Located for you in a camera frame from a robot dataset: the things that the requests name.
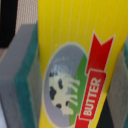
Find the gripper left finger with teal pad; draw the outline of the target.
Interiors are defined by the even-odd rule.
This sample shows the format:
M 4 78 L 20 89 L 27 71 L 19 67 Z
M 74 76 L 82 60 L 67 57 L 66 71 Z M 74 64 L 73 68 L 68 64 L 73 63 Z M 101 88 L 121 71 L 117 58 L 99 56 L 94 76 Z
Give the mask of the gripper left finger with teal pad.
M 37 25 L 22 25 L 0 62 L 0 102 L 7 128 L 38 128 L 41 70 Z

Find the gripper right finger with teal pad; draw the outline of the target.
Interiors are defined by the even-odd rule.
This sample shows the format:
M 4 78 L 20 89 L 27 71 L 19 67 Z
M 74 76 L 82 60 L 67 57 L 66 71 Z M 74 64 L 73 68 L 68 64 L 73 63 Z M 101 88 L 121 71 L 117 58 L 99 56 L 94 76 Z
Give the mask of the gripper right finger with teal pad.
M 114 128 L 128 128 L 128 37 L 118 56 L 107 100 Z

